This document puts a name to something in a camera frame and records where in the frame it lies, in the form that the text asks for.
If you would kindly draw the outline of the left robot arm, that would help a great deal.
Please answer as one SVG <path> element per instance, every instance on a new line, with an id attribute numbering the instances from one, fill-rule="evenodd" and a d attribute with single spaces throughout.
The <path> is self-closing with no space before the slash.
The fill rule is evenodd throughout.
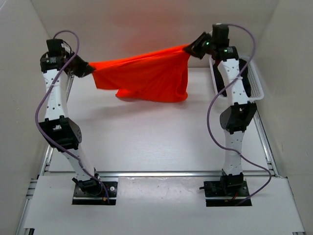
<path id="1" fill-rule="evenodd" d="M 81 129 L 70 119 L 67 108 L 73 79 L 80 75 L 80 68 L 88 66 L 62 39 L 49 39 L 46 44 L 48 51 L 40 58 L 46 94 L 37 108 L 45 108 L 45 117 L 43 121 L 35 117 L 36 125 L 49 145 L 69 161 L 76 173 L 73 182 L 97 196 L 103 189 L 100 177 L 85 157 Z"/>

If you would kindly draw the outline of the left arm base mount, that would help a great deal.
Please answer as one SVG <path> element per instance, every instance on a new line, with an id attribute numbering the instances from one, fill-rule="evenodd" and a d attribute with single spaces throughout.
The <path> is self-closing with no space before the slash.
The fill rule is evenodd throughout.
<path id="1" fill-rule="evenodd" d="M 72 178 L 72 181 L 75 183 L 73 205 L 114 206 L 116 204 L 117 181 L 102 181 L 100 184 L 94 179 L 78 181 L 75 177 Z"/>

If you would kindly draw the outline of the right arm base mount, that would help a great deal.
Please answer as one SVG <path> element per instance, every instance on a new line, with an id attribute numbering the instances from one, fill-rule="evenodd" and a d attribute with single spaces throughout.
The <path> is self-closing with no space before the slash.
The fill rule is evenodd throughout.
<path id="1" fill-rule="evenodd" d="M 204 181 L 199 190 L 204 191 L 207 207 L 249 207 L 249 189 L 243 173 L 222 175 L 218 181 Z"/>

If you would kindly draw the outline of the orange shorts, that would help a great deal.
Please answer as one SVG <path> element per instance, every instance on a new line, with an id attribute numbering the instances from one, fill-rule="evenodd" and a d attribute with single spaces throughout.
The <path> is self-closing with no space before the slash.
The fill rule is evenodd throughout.
<path id="1" fill-rule="evenodd" d="M 187 99 L 188 60 L 184 46 L 119 60 L 91 62 L 95 86 L 116 90 L 120 99 L 182 102 Z"/>

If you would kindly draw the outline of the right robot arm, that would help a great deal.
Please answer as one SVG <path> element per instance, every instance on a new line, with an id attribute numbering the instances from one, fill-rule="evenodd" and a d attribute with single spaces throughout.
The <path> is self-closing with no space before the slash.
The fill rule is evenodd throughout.
<path id="1" fill-rule="evenodd" d="M 211 55 L 217 72 L 221 75 L 224 87 L 216 94 L 226 93 L 228 107 L 220 114 L 220 125 L 224 130 L 225 161 L 220 179 L 220 191 L 230 196 L 243 184 L 244 175 L 241 166 L 242 141 L 254 114 L 256 104 L 250 101 L 251 86 L 247 78 L 250 60 L 242 60 L 236 47 L 229 44 L 229 26 L 217 23 L 212 33 L 203 32 L 193 43 L 184 47 L 184 51 L 193 57 L 202 59 Z"/>

